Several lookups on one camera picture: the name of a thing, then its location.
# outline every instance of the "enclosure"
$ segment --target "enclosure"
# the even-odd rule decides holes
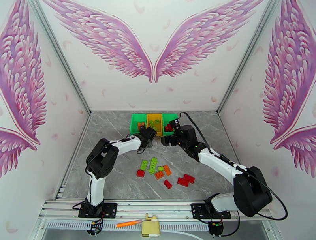
[[[161,144],[176,131],[170,121],[193,125],[181,112],[218,155],[260,169],[287,207],[284,221],[264,218],[284,216],[274,196],[263,216],[231,210],[224,234],[240,227],[228,239],[314,239],[315,9],[313,0],[1,1],[0,239],[88,239],[96,219],[72,208],[91,193],[87,158],[100,139],[137,136],[141,124],[158,134],[141,154],[117,157],[103,190],[116,217],[97,238],[141,239],[140,224],[115,224],[146,213],[160,239],[212,238],[191,204],[234,186]],[[162,179],[146,166],[138,177],[152,158]],[[195,178],[187,187],[184,174]]]

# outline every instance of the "table surface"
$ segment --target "table surface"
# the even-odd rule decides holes
[[[131,114],[136,112],[93,112],[91,122],[85,133],[78,155],[66,182],[63,198],[83,199],[88,193],[88,175],[85,174],[85,160],[95,144],[103,137],[117,140],[129,133]],[[199,126],[209,145],[218,153],[223,153],[232,161],[236,161],[228,138],[220,120],[214,111],[189,111],[193,121]],[[190,124],[185,115],[180,124]],[[157,180],[148,171],[144,178],[136,176],[142,159],[158,159],[157,166],[167,164],[172,175]],[[177,184],[178,178],[184,174],[195,177],[194,184],[184,187]],[[168,179],[173,185],[171,189],[164,186]],[[198,163],[177,146],[164,147],[160,139],[153,141],[153,147],[142,154],[130,151],[120,155],[112,172],[107,176],[104,187],[105,199],[206,199],[214,193],[232,192],[231,184],[210,167]]]

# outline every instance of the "pink feather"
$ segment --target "pink feather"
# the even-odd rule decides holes
[[[43,0],[56,10],[62,26],[92,52],[123,74],[145,75],[152,82],[152,64],[130,27],[121,19],[68,0]]]
[[[274,143],[294,127],[316,80],[314,32],[296,0],[282,0],[269,50],[263,113]]]
[[[198,64],[234,36],[263,0],[233,0],[184,20],[170,37],[155,67],[155,82],[162,75],[176,77]]]
[[[40,47],[25,0],[17,0],[0,41],[0,93],[17,128],[34,143],[46,101]]]
[[[17,158],[21,151],[31,148],[37,150],[31,141],[28,141],[25,136],[13,130],[0,127],[0,178],[2,170],[4,174],[12,169],[12,166],[17,167]]]
[[[294,164],[300,166],[313,178],[316,176],[316,124],[299,128],[285,136],[274,149],[285,147],[291,150]]]

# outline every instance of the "green lego brick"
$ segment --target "green lego brick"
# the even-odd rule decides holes
[[[149,121],[149,125],[150,125],[151,128],[154,128],[154,127],[155,127],[154,121],[150,120],[150,121]]]
[[[150,167],[149,167],[149,170],[148,170],[150,174],[154,174],[155,173],[155,169],[156,169],[156,165],[157,164],[158,164],[157,158],[153,157],[151,159]]]
[[[147,160],[142,160],[141,161],[141,170],[143,170],[143,171],[145,171],[146,170],[146,168],[147,168],[147,163],[148,163],[148,161]]]

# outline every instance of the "orange lego brick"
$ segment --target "orange lego brick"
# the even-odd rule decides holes
[[[171,172],[170,168],[168,167],[168,165],[164,165],[164,171],[165,171],[167,176],[172,174],[172,172]]]
[[[164,176],[164,173],[162,171],[159,171],[157,173],[155,173],[155,177],[158,180],[159,178],[162,178]]]

